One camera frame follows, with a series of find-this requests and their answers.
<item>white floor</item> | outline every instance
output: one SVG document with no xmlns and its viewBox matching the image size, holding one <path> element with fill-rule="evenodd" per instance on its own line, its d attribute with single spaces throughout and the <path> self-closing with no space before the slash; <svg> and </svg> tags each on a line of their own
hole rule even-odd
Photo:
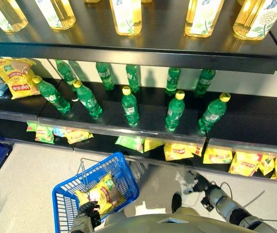
<svg viewBox="0 0 277 233">
<path fill-rule="evenodd" d="M 0 170 L 0 233 L 53 233 L 52 189 L 76 174 L 82 157 L 103 159 L 96 155 L 16 144 Z M 86 166 L 93 164 L 95 162 L 88 162 Z M 189 175 L 183 167 L 145 167 L 138 183 L 140 197 L 126 209 L 126 215 L 170 213 L 172 195 L 190 186 Z M 218 185 L 228 182 L 234 200 L 242 205 L 265 191 L 247 210 L 262 219 L 277 219 L 276 182 L 209 172 L 201 174 Z M 203 208 L 201 199 L 196 193 L 183 195 L 183 205 L 193 207 L 202 216 L 221 220 L 215 210 L 209 213 Z M 277 222 L 270 224 L 277 228 Z"/>
</svg>

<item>red logo on snack bag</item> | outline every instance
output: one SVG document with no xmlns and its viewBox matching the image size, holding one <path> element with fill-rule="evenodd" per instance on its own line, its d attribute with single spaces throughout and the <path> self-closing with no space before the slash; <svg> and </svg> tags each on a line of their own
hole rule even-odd
<svg viewBox="0 0 277 233">
<path fill-rule="evenodd" d="M 174 153 L 179 153 L 179 154 L 184 154 L 184 153 L 185 153 L 185 148 L 183 148 L 183 149 L 181 149 L 181 150 L 173 149 L 173 152 L 174 152 Z"/>
<path fill-rule="evenodd" d="M 248 166 L 248 167 L 255 167 L 254 164 L 249 164 L 249 163 L 246 163 L 246 162 L 242 162 L 241 165 L 245 165 L 245 166 Z"/>
<path fill-rule="evenodd" d="M 12 86 L 12 90 L 14 91 L 27 91 L 30 89 L 31 89 L 30 86 L 28 86 L 27 84 Z"/>
<path fill-rule="evenodd" d="M 18 71 L 14 71 L 14 72 L 8 74 L 9 79 L 14 77 L 14 76 L 23 76 L 23 74 L 21 72 L 18 72 Z"/>
</svg>

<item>black shelf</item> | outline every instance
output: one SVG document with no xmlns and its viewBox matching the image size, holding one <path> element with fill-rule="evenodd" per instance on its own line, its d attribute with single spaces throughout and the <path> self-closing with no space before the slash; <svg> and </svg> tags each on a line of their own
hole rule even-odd
<svg viewBox="0 0 277 233">
<path fill-rule="evenodd" d="M 60 79 L 44 79 L 58 86 Z M 18 121 L 37 121 L 37 116 L 47 103 L 41 95 L 29 96 L 20 99 L 11 99 L 12 95 L 8 89 L 0 97 L 0 118 Z"/>
<path fill-rule="evenodd" d="M 142 32 L 131 37 L 116 34 L 107 0 L 96 4 L 71 1 L 77 21 L 63 32 L 50 29 L 34 1 L 17 2 L 29 25 L 17 33 L 0 29 L 0 56 L 271 74 L 277 69 L 277 45 L 270 35 L 259 42 L 233 35 L 232 25 L 241 8 L 234 0 L 224 3 L 209 38 L 184 35 L 189 0 L 144 4 Z"/>
<path fill-rule="evenodd" d="M 98 120 L 91 117 L 80 101 L 71 101 L 77 98 L 76 94 L 71 91 L 66 82 L 62 81 L 58 90 L 66 100 L 71 102 L 71 111 L 61 114 L 54 106 L 46 104 L 38 116 L 39 123 L 87 129 L 92 133 L 114 136 L 132 135 L 204 144 L 205 135 L 197 129 L 199 112 L 190 107 L 191 101 L 186 102 L 186 109 L 179 126 L 174 132 L 170 132 L 165 127 L 165 117 L 168 110 L 167 106 L 173 96 L 166 95 L 164 88 L 142 87 L 135 94 L 138 100 L 140 120 L 137 126 L 131 127 L 126 121 L 121 105 L 123 86 L 115 85 L 114 90 L 107 92 L 102 83 L 84 83 L 84 85 L 92 90 L 103 108 L 103 114 Z M 186 95 L 190 97 L 192 94 L 187 91 Z"/>
</svg>

